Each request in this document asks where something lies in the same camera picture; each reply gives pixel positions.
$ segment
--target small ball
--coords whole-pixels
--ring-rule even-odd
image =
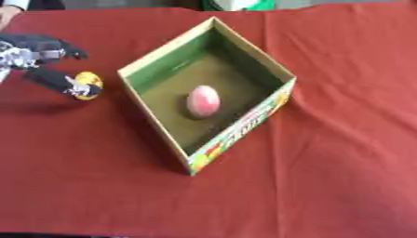
[[[187,98],[187,109],[197,118],[211,116],[220,108],[220,97],[211,86],[196,87]]]

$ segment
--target cardboard box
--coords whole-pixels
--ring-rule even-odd
[[[129,95],[191,175],[287,102],[295,76],[217,18],[119,70]],[[214,87],[219,111],[187,116],[196,86]]]

